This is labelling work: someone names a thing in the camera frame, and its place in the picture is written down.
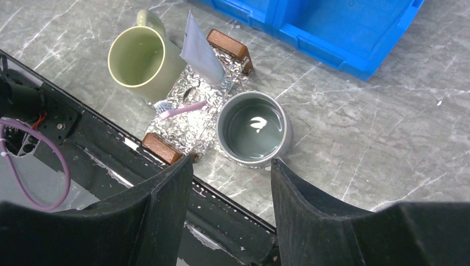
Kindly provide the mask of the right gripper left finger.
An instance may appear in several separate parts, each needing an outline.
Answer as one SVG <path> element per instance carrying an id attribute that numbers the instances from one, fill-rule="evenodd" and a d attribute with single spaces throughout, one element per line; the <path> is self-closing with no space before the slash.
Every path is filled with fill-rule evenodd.
<path id="1" fill-rule="evenodd" d="M 191 156 L 82 210 L 1 203 L 2 265 L 175 265 L 193 178 Z"/>

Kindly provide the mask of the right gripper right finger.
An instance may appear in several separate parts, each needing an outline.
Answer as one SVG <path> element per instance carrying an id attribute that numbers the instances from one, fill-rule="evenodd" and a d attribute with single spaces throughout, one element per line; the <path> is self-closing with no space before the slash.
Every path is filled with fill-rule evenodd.
<path id="1" fill-rule="evenodd" d="M 271 162 L 283 265 L 468 265 L 469 204 L 399 202 L 379 212 L 343 202 Z"/>

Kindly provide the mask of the clear toothbrush holder brown ends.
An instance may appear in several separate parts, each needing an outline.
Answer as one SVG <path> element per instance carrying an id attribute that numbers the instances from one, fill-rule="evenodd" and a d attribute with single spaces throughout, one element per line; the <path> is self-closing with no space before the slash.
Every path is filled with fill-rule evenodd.
<path id="1" fill-rule="evenodd" d="M 187 66 L 166 99 L 149 104 L 156 116 L 142 145 L 168 164 L 184 155 L 199 159 L 216 142 L 219 112 L 231 97 L 246 91 L 253 71 L 246 45 L 217 29 L 211 29 L 206 39 L 225 70 L 221 83 L 210 84 Z"/>

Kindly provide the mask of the grey ceramic mug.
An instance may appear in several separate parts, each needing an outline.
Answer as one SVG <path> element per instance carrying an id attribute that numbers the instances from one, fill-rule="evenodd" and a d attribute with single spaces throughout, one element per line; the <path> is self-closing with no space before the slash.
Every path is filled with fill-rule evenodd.
<path id="1" fill-rule="evenodd" d="M 221 153 L 246 167 L 264 168 L 290 148 L 292 123 L 271 96 L 246 91 L 231 97 L 217 116 Z"/>

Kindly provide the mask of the light green ceramic mug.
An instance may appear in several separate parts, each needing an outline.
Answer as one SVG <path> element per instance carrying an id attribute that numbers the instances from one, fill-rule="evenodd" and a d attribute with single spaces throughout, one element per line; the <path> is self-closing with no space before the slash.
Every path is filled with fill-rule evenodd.
<path id="1" fill-rule="evenodd" d="M 169 40 L 161 19 L 142 9 L 136 26 L 120 33 L 108 53 L 112 78 L 149 102 L 166 99 L 187 66 L 181 49 Z"/>

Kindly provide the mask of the white teal toothpaste tube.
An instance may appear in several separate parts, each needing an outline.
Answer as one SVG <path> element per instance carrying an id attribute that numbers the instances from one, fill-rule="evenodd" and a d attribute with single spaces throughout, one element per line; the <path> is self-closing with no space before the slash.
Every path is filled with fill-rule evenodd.
<path id="1" fill-rule="evenodd" d="M 225 70 L 200 30 L 191 11 L 188 13 L 185 38 L 180 57 L 205 81 L 211 84 L 223 82 Z"/>

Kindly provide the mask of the blue three-compartment plastic bin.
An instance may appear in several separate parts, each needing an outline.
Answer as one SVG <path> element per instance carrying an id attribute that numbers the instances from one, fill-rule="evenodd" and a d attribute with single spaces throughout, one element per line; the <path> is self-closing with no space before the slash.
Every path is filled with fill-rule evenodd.
<path id="1" fill-rule="evenodd" d="M 422 1 L 218 0 L 206 5 L 365 81 L 413 22 Z"/>

